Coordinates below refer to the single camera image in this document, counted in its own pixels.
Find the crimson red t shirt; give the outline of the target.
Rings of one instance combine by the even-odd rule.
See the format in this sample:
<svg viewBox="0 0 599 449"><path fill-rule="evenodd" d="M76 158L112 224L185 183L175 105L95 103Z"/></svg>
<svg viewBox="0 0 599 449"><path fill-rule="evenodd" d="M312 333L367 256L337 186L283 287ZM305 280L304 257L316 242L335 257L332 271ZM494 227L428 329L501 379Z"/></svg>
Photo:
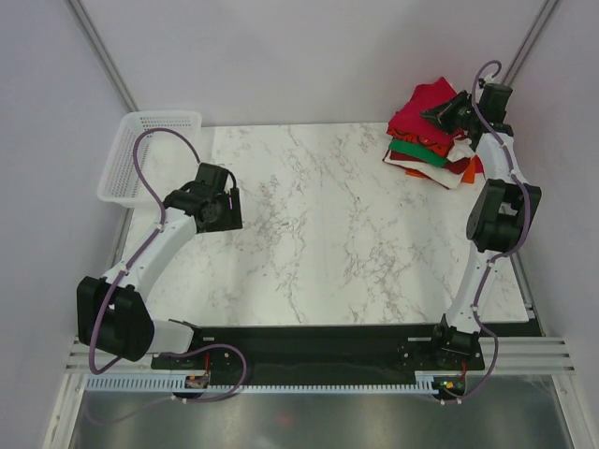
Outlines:
<svg viewBox="0 0 599 449"><path fill-rule="evenodd" d="M408 134L424 138L428 143L452 146L456 134L439 130L423 119L420 113L444 104L456 94L445 77L432 83L418 84L409 101L388 122L387 133L395 138L399 134Z"/></svg>

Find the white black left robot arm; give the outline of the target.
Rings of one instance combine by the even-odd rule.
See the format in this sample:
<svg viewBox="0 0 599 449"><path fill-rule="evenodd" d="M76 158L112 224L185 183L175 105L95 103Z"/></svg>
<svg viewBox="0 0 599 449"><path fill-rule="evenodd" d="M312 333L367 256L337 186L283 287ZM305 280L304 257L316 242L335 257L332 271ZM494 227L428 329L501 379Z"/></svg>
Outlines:
<svg viewBox="0 0 599 449"><path fill-rule="evenodd" d="M240 190L233 173L202 164L195 178L158 203L158 215L133 249L99 278L78 285L77 326L89 348L138 361L148 354L172 353L186 368L205 357L205 345L191 325L152 318L146 301L174 256L196 235L242 227Z"/></svg>

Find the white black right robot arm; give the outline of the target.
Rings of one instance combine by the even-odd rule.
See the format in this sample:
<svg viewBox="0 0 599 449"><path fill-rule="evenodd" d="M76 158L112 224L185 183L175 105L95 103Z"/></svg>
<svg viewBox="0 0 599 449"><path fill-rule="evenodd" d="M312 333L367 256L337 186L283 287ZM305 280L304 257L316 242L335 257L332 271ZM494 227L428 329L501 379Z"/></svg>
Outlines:
<svg viewBox="0 0 599 449"><path fill-rule="evenodd" d="M523 245L542 197L541 189L528 183L519 169L513 130L504 122L511 94L510 87L488 82L420 113L442 131L464 131L485 175L466 225L471 242L467 267L455 299L435 329L439 339L428 347L431 362L439 368L450 368L461 359L462 347L455 338L478 338L480 312L496 266Z"/></svg>

